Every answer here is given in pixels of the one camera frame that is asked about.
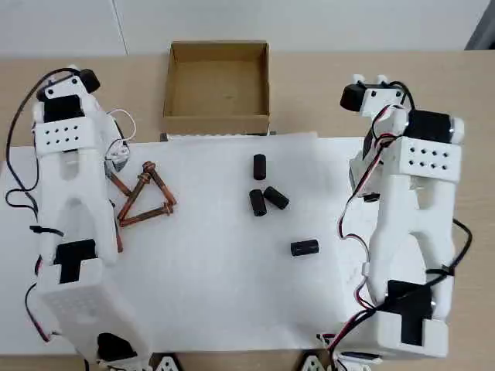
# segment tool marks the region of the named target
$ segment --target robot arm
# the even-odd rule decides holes
[[[366,84],[362,76],[354,78],[340,103],[372,117],[372,124],[363,150],[350,160],[350,182],[364,202],[380,200],[370,239],[367,286],[374,303],[390,304],[381,305],[339,348],[346,350],[344,357],[361,362],[445,357],[453,288],[452,272],[446,267],[455,253],[452,219],[464,123],[447,114],[416,110],[414,102],[406,108],[402,103],[410,93],[404,84],[389,84],[383,76],[376,84]],[[438,284],[389,278],[394,255],[409,235],[422,252],[426,282],[440,275]]]
[[[128,148],[91,95],[100,86],[94,73],[73,71],[43,87],[33,108],[43,259],[38,292],[85,359],[122,367],[147,359],[150,350],[134,308],[108,274],[118,246],[105,168],[120,170]]]

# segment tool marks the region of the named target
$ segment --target wooden table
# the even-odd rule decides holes
[[[138,123],[137,141],[158,141],[165,91],[166,56],[127,56],[92,59],[0,60],[0,145],[5,147],[12,115],[27,90],[48,70],[75,63],[93,69],[102,82],[97,99],[107,109],[123,107]],[[419,109],[452,113],[466,122],[463,179],[456,216],[474,233],[474,245],[456,272],[450,316],[448,359],[387,362],[382,370],[488,370],[493,363],[495,310],[491,287],[495,249],[495,181],[489,169],[495,138],[495,53],[272,53],[271,129],[279,133],[318,131],[320,136],[363,135],[369,121],[339,106],[343,87],[352,73],[374,79],[379,73],[408,84]],[[30,145],[30,105],[19,121],[16,145]],[[456,232],[458,246],[462,234]],[[187,353],[179,360],[189,370],[292,370],[298,351]],[[76,357],[0,359],[0,370],[82,369]]]

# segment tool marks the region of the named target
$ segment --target white wire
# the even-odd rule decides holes
[[[370,171],[368,172],[367,177],[364,179],[364,181],[362,183],[361,183],[361,181],[363,179],[360,179],[360,181],[358,182],[358,184],[361,183],[360,189],[362,189],[366,185],[366,183],[368,182],[368,180],[371,177],[371,174],[373,174],[374,170],[378,167],[378,164],[380,163],[380,158],[381,158],[381,155],[378,155],[378,158],[375,158],[374,159],[374,164],[372,164],[372,167],[371,167]],[[349,239],[351,239],[351,240],[356,240],[357,242],[359,242],[359,245],[363,248],[364,253],[366,254],[366,263],[369,264],[370,263],[370,249],[368,248],[368,246],[366,245],[366,243],[364,242],[364,240],[362,239],[362,237],[359,236],[359,235],[357,235],[357,234],[355,234],[355,233],[348,233],[348,234],[344,235],[343,232],[342,232],[342,236],[340,234],[340,229],[343,230],[343,219],[344,219],[344,217],[346,215],[347,209],[349,208],[350,204],[356,199],[357,194],[358,194],[358,191],[359,190],[354,191],[355,194],[353,196],[351,196],[347,200],[346,205],[344,206],[344,209],[342,211],[342,214],[340,214],[340,218],[337,220],[337,234],[339,235],[339,238],[341,240],[349,240]],[[364,303],[361,303],[360,301],[358,301],[357,293],[367,283],[367,279],[368,279],[367,275],[364,275],[363,276],[363,279],[361,280],[361,282],[354,289],[354,297],[355,297],[357,303],[359,305],[361,305],[362,307],[364,307],[364,308],[368,308],[368,307]]]
[[[110,143],[110,145],[108,146],[108,149],[107,151],[105,152],[105,159],[107,159],[107,156],[108,156],[108,152],[111,150],[111,148],[115,145],[115,143],[118,143],[118,142],[125,142],[125,141],[130,141],[131,139],[134,138],[134,136],[136,136],[136,132],[138,131],[137,129],[137,125],[136,125],[136,121],[134,121],[134,118],[132,117],[131,114],[129,114],[126,110],[122,109],[122,108],[115,108],[114,110],[111,110],[111,111],[108,111],[107,114],[111,115],[112,117],[113,114],[115,112],[122,112],[123,114],[126,114],[127,117],[129,117],[129,119],[131,120],[131,123],[132,123],[132,133],[131,135],[129,135],[128,137],[126,138],[119,138],[119,139],[116,139],[114,140],[112,143]]]
[[[111,115],[113,117],[113,114],[115,112],[122,112],[123,114],[126,114],[127,117],[129,117],[129,120],[131,120],[132,123],[132,134],[129,135],[127,138],[122,138],[120,139],[121,141],[130,141],[133,139],[134,136],[136,136],[136,131],[138,130],[136,128],[136,121],[134,121],[134,118],[132,117],[131,114],[129,114],[126,110],[123,110],[122,108],[115,108],[114,110],[108,111],[107,114]]]

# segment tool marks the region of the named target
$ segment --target copper bolt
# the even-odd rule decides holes
[[[149,183],[151,176],[147,172],[143,172],[142,174],[138,175],[138,178],[138,184],[136,184],[136,187],[134,187],[134,189],[132,190],[131,195],[127,198],[127,201],[122,206],[121,212],[117,215],[117,219],[119,220],[123,220],[125,218],[132,204],[135,202],[135,200],[139,196],[139,193],[144,188],[145,184]]]
[[[127,186],[113,172],[107,174],[107,178],[109,178],[110,181],[114,183],[127,197],[131,195],[131,190],[127,188]]]
[[[160,175],[158,175],[158,173],[156,172],[155,167],[156,167],[155,163],[153,163],[151,161],[147,161],[144,164],[142,164],[143,171],[147,172],[148,174],[150,174],[152,176],[153,181],[160,188],[163,195],[165,196],[165,198],[169,202],[170,211],[173,213],[173,207],[172,206],[177,204],[177,200],[173,196],[173,194],[169,191],[166,184],[163,182],[162,178],[160,178]]]
[[[163,203],[161,207],[158,209],[153,209],[147,211],[146,213],[141,213],[139,215],[133,216],[132,218],[123,219],[120,221],[120,226],[123,228],[125,226],[130,226],[131,224],[142,222],[143,220],[154,218],[155,216],[160,216],[163,214],[167,214],[167,205]]]

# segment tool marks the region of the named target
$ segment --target cardboard box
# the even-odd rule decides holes
[[[163,131],[266,133],[269,96],[267,43],[174,42]]]

